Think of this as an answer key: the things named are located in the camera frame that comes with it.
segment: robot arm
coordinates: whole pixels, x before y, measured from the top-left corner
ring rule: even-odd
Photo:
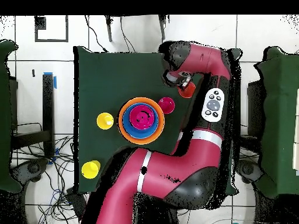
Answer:
[[[202,208],[214,192],[231,78],[227,53],[183,41],[165,42],[159,51],[164,53],[164,80],[169,86],[178,86],[184,73],[211,76],[201,83],[173,155],[128,148],[106,165],[96,192],[99,207],[94,224],[132,224],[137,192],[186,209]]]
[[[185,41],[167,41],[160,45],[164,54],[165,73],[162,79],[168,86],[180,86],[185,78],[196,73],[231,78],[230,62],[225,51]]]

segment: silver band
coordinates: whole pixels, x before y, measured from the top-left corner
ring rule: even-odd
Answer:
[[[181,132],[179,134],[178,141],[181,140],[182,136],[183,136],[183,133]],[[221,149],[222,139],[220,138],[220,136],[218,136],[215,133],[212,133],[210,131],[203,131],[202,129],[195,130],[195,131],[193,131],[192,139],[202,139],[202,140],[212,142],[212,143],[216,144]]]
[[[143,164],[142,164],[142,167],[147,167],[148,165],[148,162],[150,161],[150,158],[151,158],[151,155],[152,155],[152,152],[150,152],[149,150],[147,151],[147,154],[143,160]],[[145,177],[145,174],[142,174],[141,173],[141,170],[140,170],[140,174],[139,174],[139,178],[138,178],[138,183],[137,183],[137,191],[139,193],[142,192],[142,185],[143,185],[143,181],[144,181],[144,177]]]
[[[177,78],[175,76],[172,76],[169,72],[166,74],[166,77],[171,82],[176,82]]]

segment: tangled wires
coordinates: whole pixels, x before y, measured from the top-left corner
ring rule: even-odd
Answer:
[[[64,138],[55,140],[55,146],[60,146],[56,149],[55,155],[50,158],[50,162],[56,169],[57,172],[57,187],[53,185],[53,178],[45,171],[49,181],[50,187],[53,191],[53,194],[50,198],[49,206],[46,210],[42,208],[41,205],[38,205],[38,209],[41,212],[41,217],[38,224],[57,224],[55,221],[66,222],[69,224],[69,220],[78,218],[75,215],[74,208],[70,202],[67,200],[67,196],[71,195],[65,192],[65,181],[63,174],[65,171],[74,172],[73,169],[70,169],[68,166],[70,163],[74,163],[74,144],[71,142],[74,136],[65,136]],[[71,155],[62,152],[63,147],[66,147],[69,144],[71,148]],[[28,155],[31,157],[19,157],[22,160],[32,160],[35,158],[45,158],[44,149],[38,143],[37,145],[28,146],[28,152],[25,149],[19,149],[15,151],[21,155]]]

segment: blue tape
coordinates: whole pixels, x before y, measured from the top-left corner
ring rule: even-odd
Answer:
[[[55,155],[59,155],[59,148],[56,148],[56,149],[55,149]],[[51,159],[51,161],[48,163],[48,165],[52,165],[53,162],[55,162],[55,161],[56,161],[56,157],[53,157],[53,158]]]
[[[54,86],[54,88],[57,88],[56,76],[55,76],[54,79],[53,79],[53,86]]]

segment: green table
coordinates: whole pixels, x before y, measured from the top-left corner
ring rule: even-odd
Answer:
[[[269,198],[299,194],[299,176],[293,169],[299,55],[283,54],[277,47],[271,47],[256,68],[267,91],[261,161],[266,174],[256,186]]]
[[[134,97],[147,97],[158,102],[163,97],[175,101],[175,110],[165,115],[165,127],[160,137],[143,148],[171,153],[178,140],[184,116],[194,97],[184,99],[177,88],[162,83],[162,54],[157,53],[91,53],[77,47],[79,56],[79,188],[80,193],[95,191],[105,164],[123,146],[137,146],[122,137],[117,129],[117,115],[122,105]],[[198,84],[200,75],[193,78]],[[107,112],[114,125],[100,129],[96,118]],[[100,172],[94,179],[81,173],[84,163],[98,160]]]

